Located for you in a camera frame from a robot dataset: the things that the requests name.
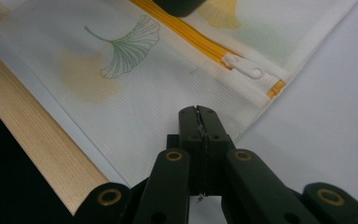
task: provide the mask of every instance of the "dark background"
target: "dark background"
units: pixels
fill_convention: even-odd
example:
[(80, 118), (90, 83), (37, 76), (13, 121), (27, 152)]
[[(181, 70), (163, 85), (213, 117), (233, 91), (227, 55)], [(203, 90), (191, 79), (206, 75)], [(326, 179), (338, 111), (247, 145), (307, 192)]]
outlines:
[(72, 223), (72, 215), (1, 120), (0, 223)]

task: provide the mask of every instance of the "metal grommet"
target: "metal grommet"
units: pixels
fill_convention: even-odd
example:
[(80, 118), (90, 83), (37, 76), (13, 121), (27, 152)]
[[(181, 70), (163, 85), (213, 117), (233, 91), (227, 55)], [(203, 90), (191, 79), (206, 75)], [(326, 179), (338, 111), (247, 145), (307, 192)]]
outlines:
[(118, 189), (106, 189), (98, 195), (98, 204), (109, 206), (117, 203), (121, 199), (121, 192)]
[(237, 158), (240, 161), (249, 161), (252, 159), (252, 155), (246, 151), (236, 151), (234, 155), (235, 158)]
[(345, 203), (345, 200), (341, 197), (341, 195), (331, 189), (318, 189), (316, 194), (322, 201), (334, 206), (342, 206)]
[(179, 161), (183, 158), (183, 155), (178, 151), (171, 151), (165, 155), (165, 158), (169, 161)]

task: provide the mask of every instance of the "zipper pull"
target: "zipper pull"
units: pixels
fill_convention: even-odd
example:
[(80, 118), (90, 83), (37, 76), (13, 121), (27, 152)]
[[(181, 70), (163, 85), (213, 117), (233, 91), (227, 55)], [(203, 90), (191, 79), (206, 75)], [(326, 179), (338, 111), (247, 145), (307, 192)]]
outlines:
[(257, 63), (252, 63), (240, 56), (230, 53), (225, 54), (222, 58), (224, 63), (229, 68), (235, 68), (239, 72), (245, 74), (251, 79), (259, 79), (266, 73), (264, 68)]

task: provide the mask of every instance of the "yellow zipper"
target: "yellow zipper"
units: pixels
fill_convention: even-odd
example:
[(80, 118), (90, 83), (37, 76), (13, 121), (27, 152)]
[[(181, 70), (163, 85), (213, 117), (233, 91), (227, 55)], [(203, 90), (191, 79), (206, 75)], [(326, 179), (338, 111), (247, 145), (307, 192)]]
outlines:
[[(232, 50), (226, 49), (225, 47), (221, 46), (218, 43), (215, 43), (205, 35), (199, 33), (197, 30), (189, 26), (184, 21), (169, 15), (152, 0), (131, 0), (131, 2), (133, 2), (133, 4), (135, 4), (137, 7), (141, 8), (143, 11), (149, 13), (154, 18), (164, 23), (171, 30), (181, 36), (185, 41), (191, 44), (194, 48), (202, 52), (205, 56), (225, 66), (226, 68), (231, 69), (222, 62), (222, 58), (227, 53), (239, 56)], [(278, 81), (268, 92), (267, 96), (272, 99), (274, 96), (279, 94), (283, 87), (284, 82), (281, 80)]]

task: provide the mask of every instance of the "zipper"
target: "zipper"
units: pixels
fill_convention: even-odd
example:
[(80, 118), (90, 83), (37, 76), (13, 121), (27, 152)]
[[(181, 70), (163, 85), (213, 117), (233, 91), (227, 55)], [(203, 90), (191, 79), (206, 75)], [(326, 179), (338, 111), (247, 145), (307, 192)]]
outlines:
[[(166, 13), (152, 0), (131, 0), (131, 2), (164, 23), (167, 27), (181, 36), (187, 43), (216, 63), (219, 63), (230, 70), (236, 69), (251, 79), (259, 79), (266, 74), (265, 69), (260, 64), (253, 63), (241, 57), (234, 51), (212, 41), (184, 21)], [(279, 80), (267, 93), (267, 96), (272, 99), (281, 92), (281, 89), (284, 86), (285, 83), (282, 80)]]

